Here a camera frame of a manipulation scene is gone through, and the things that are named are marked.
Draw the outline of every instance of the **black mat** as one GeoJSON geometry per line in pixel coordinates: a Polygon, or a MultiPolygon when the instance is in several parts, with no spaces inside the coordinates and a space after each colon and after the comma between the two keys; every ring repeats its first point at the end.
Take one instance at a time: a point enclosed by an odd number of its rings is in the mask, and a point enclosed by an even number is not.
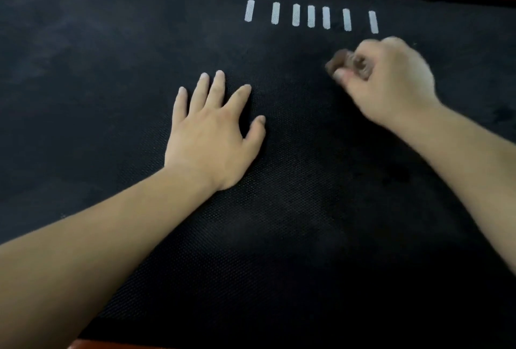
{"type": "Polygon", "coordinates": [[[222,69],[228,94],[254,86],[242,131],[267,116],[261,155],[156,248],[84,337],[515,345],[513,276],[433,171],[366,121],[322,66],[375,36],[376,11],[376,37],[422,52],[446,104],[516,141],[516,10],[494,0],[255,0],[248,23],[247,1],[0,0],[0,241],[158,170],[177,88],[222,69]]]}

